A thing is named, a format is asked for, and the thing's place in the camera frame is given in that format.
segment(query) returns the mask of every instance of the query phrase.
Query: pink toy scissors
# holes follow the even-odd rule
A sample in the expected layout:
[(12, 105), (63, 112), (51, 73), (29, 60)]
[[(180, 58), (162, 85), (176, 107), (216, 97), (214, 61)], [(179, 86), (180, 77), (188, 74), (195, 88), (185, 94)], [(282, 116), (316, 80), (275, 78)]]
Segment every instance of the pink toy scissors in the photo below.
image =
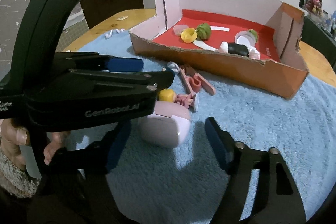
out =
[(187, 92), (194, 96), (197, 92), (200, 92), (203, 87), (211, 95), (216, 94), (216, 89), (211, 85), (202, 75), (197, 73), (189, 65), (180, 66), (180, 73), (182, 75), (183, 82), (187, 88)]

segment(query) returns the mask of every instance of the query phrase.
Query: white plastic lid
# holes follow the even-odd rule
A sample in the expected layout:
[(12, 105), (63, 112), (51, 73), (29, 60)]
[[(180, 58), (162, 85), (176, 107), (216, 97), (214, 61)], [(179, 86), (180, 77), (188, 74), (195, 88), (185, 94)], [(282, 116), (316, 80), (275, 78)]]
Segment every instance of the white plastic lid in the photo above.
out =
[(242, 31), (236, 34), (235, 42), (236, 44), (254, 47), (256, 40), (253, 34), (251, 34), (250, 32)]

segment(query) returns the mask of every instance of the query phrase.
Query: green toy cabbage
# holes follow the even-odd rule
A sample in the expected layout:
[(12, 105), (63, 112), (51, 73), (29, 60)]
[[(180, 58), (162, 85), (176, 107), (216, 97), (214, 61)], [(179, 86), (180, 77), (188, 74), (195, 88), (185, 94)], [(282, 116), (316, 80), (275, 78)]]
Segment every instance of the green toy cabbage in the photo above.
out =
[(255, 42), (258, 42), (259, 35), (258, 35), (257, 31), (251, 29), (251, 30), (249, 30), (249, 32), (250, 32), (251, 34), (253, 34), (253, 36), (255, 37)]
[(211, 36), (211, 27), (208, 23), (203, 23), (197, 26), (196, 32), (198, 40), (208, 40)]

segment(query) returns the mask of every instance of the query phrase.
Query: pink plastic toy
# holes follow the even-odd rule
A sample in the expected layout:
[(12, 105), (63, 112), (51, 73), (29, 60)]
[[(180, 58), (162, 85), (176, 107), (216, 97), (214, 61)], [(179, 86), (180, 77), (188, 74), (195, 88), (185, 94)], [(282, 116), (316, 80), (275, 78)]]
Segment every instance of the pink plastic toy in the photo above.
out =
[(306, 9), (310, 12), (313, 11), (314, 6), (316, 6), (315, 9), (319, 9), (321, 7), (321, 2), (320, 0), (310, 0), (307, 4), (306, 4)]
[(190, 113), (185, 107), (166, 101), (157, 101), (153, 114), (139, 118), (141, 138), (166, 148), (175, 148), (189, 133)]

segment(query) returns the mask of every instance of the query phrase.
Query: yellow-haired doll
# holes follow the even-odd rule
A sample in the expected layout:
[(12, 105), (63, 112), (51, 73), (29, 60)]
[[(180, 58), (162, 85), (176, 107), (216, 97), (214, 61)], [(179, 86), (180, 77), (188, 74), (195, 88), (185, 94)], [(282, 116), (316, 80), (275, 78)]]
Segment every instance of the yellow-haired doll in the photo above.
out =
[(192, 106), (196, 111), (198, 107), (198, 93), (196, 93), (193, 98), (191, 94), (176, 95), (176, 93), (172, 89), (161, 90), (159, 92), (159, 101), (176, 103), (184, 106), (185, 108), (189, 108), (189, 106)]

